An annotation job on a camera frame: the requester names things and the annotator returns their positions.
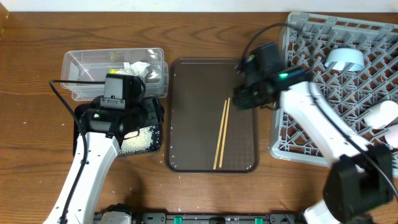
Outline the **wooden chopstick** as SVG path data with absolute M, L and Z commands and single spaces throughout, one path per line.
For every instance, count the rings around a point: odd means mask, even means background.
M 227 105 L 226 105 L 226 111 L 224 115 L 224 126 L 223 126 L 223 135 L 222 135 L 222 144 L 221 144 L 221 153 L 220 153 L 220 161 L 219 161 L 219 168 L 222 168 L 223 166 L 223 157 L 224 157 L 224 148 L 226 145 L 226 133 L 227 133 L 227 128 L 228 128 L 228 118 L 229 118 L 229 106 L 230 106 L 230 98 L 228 98 Z
M 224 127 L 224 121 L 225 121 L 225 117 L 226 117 L 227 105 L 228 105 L 228 101 L 225 100 L 224 101 L 224 107 L 223 107 L 223 113 L 222 113 L 222 117 L 221 117 L 220 129 L 219 129 L 219 133 L 218 133 L 218 140 L 217 140 L 217 145 L 216 145 L 216 152 L 215 152 L 215 159 L 214 159 L 214 163 L 213 163 L 213 170 L 216 170 L 216 165 L 217 165 L 217 161 L 218 161 L 218 155 L 219 155 L 219 151 L 220 151 L 221 137 L 223 135 L 223 127 Z

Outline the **light blue rice bowl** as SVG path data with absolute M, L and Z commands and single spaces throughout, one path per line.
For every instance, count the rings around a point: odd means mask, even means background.
M 334 49 L 329 53 L 325 62 L 326 68 L 339 71 L 344 70 L 349 65 L 352 65 L 349 72 L 357 72 L 364 69 L 363 53 L 351 48 Z

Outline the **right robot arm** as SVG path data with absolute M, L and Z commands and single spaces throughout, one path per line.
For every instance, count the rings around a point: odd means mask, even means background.
M 244 82 L 233 91 L 240 109 L 278 103 L 310 137 L 330 171 L 323 198 L 302 213 L 305 223 L 353 223 L 397 197 L 392 154 L 353 131 L 331 108 L 311 75 L 300 67 L 241 70 Z

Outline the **brown serving tray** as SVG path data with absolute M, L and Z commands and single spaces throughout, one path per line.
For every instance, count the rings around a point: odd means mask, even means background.
M 256 110 L 232 103 L 236 58 L 181 58 L 171 68 L 166 165 L 174 172 L 250 173 L 259 164 Z M 230 98 L 223 166 L 213 170 L 224 101 Z

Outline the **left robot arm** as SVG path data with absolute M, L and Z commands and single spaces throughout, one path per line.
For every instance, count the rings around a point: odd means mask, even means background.
M 144 98 L 130 107 L 103 107 L 97 97 L 83 105 L 78 120 L 72 166 L 46 223 L 93 223 L 109 168 L 118 156 L 157 151 L 164 108 L 158 98 Z

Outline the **white cup green inside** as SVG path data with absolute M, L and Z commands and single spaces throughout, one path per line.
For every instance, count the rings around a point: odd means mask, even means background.
M 397 118 L 397 103 L 387 100 L 368 109 L 364 122 L 373 129 L 383 129 Z

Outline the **clear plastic bin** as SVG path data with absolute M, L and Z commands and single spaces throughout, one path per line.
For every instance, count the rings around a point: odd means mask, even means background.
M 123 63 L 147 62 L 149 73 L 143 78 L 146 96 L 164 98 L 168 95 L 169 68 L 161 48 L 74 50 L 65 54 L 62 80 L 84 81 L 84 84 L 63 83 L 75 101 L 91 101 L 104 93 L 109 69 L 124 68 Z

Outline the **white tissue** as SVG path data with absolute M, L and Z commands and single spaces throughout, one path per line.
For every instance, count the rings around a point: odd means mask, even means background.
M 132 75 L 132 76 L 140 76 L 141 78 L 145 78 L 149 73 L 148 67 L 150 66 L 147 62 L 124 62 L 124 68 L 119 69 L 116 73 L 121 75 Z

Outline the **white cup pink inside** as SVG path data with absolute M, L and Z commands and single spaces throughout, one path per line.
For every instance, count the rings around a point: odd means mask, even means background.
M 386 142 L 391 147 L 398 148 L 398 125 L 388 127 L 389 132 L 384 136 Z

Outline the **yellow green snack wrapper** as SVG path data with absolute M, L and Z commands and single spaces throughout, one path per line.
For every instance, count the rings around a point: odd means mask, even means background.
M 108 73 L 110 73 L 110 74 L 120 74 L 120 69 L 109 69 Z

